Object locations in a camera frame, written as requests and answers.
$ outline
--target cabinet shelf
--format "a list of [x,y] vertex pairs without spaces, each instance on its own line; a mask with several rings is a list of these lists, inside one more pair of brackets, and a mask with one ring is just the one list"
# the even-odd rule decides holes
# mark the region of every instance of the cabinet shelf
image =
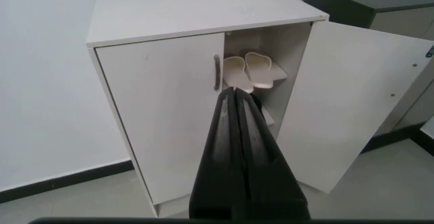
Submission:
[[264,115],[267,126],[271,126],[274,124],[274,119],[271,117],[270,113],[265,109],[264,106],[262,106],[262,114]]
[[277,65],[275,62],[271,64],[270,73],[271,73],[271,77],[273,78],[273,81],[278,81],[281,79],[288,78],[288,75],[285,73],[285,71],[283,71],[283,69],[280,68],[279,65]]

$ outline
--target white slipper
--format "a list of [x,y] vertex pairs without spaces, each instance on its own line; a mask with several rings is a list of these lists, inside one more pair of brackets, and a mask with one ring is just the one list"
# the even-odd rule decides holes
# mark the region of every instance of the white slipper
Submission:
[[223,60],[223,81],[227,86],[239,88],[244,92],[253,92],[253,85],[245,73],[245,62],[242,57],[234,56]]
[[257,88],[272,88],[273,78],[271,77],[271,58],[255,52],[248,52],[245,55],[247,74],[252,85]]

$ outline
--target silver handle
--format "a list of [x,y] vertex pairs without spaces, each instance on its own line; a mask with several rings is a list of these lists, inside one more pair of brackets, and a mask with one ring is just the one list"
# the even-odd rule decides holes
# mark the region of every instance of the silver handle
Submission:
[[214,89],[217,91],[220,89],[220,57],[217,54],[214,55],[214,63],[216,65],[216,83],[214,84]]

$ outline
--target floor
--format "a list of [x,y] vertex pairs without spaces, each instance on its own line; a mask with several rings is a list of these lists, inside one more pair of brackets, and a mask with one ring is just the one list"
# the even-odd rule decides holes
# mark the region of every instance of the floor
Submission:
[[[301,184],[313,219],[434,219],[433,186],[434,157],[410,139],[360,155],[330,194]],[[0,204],[0,223],[38,217],[153,214],[131,171]]]

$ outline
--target black baseboard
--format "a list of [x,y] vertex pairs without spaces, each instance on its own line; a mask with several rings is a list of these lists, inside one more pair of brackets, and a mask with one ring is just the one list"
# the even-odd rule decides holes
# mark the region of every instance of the black baseboard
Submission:
[[434,156],[434,139],[426,135],[423,131],[419,130],[413,134],[411,139],[417,143],[420,147],[425,149],[426,152]]
[[419,123],[413,126],[407,126],[405,128],[386,133],[380,136],[375,136],[371,138],[371,140],[367,143],[367,145],[363,148],[361,153],[366,153],[374,149],[378,149],[392,143],[397,143],[399,141],[405,140],[407,138],[412,138],[415,134],[420,132],[420,128],[425,124]]
[[22,187],[17,187],[15,189],[0,192],[0,203],[17,200],[19,198],[28,197],[38,193],[59,189],[62,187],[68,187],[77,183],[84,183],[86,181],[99,179],[105,176],[110,176],[129,170],[134,170],[134,166],[131,160],[112,164],[109,166],[86,170],[83,172],[78,172],[68,176],[62,176],[56,179],[50,179],[46,181],[41,181],[39,183],[33,183]]
[[[414,126],[408,126],[394,132],[375,136],[367,143],[361,153],[366,153],[371,150],[378,149],[392,143],[397,143],[399,141],[410,138],[423,149],[425,149],[428,153],[434,156],[434,139],[420,131],[420,128],[424,124],[425,123],[416,124]],[[119,174],[129,170],[134,170],[134,166],[131,160],[112,164],[109,166],[86,170],[68,176],[62,176],[56,179],[50,179],[39,183],[33,183],[22,187],[17,187],[15,189],[0,192],[0,203],[17,200],[20,198],[28,197],[38,193],[43,193],[46,191],[51,191],[54,189],[59,189],[62,187],[68,187],[78,183],[84,183],[86,181]]]

